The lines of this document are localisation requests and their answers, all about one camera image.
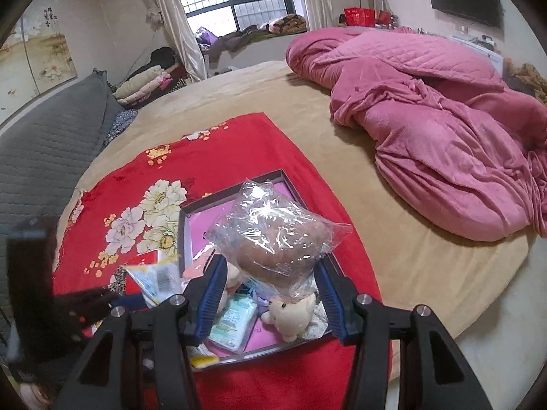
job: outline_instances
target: pink blanket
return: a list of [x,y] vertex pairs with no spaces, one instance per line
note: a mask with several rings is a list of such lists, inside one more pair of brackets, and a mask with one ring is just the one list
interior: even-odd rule
[[486,58],[443,38],[327,28],[286,61],[332,89],[334,122],[367,130],[380,173],[431,222],[476,241],[529,224],[547,236],[547,110]]

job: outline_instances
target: flower painting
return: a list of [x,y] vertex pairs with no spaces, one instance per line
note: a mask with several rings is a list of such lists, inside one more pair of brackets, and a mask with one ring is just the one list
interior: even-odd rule
[[55,0],[34,0],[0,48],[0,123],[76,76]]

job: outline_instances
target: bolt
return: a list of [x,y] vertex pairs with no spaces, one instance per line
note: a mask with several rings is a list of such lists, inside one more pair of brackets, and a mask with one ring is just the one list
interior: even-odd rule
[[431,314],[431,309],[427,305],[418,305],[416,312],[422,317],[427,317]]
[[372,303],[372,301],[373,301],[373,298],[371,297],[371,295],[366,295],[366,294],[357,295],[357,302],[360,303],[361,305],[368,305],[369,303]]
[[186,301],[183,295],[174,295],[169,298],[171,305],[182,305]]
[[114,317],[121,317],[125,313],[125,308],[123,306],[115,306],[111,311],[110,314]]

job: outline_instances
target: floor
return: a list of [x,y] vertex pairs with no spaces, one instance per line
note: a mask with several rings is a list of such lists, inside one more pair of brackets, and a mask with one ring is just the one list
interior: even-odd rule
[[[493,410],[514,410],[547,360],[547,239],[502,295],[457,338]],[[396,410],[399,381],[389,385],[386,409]]]

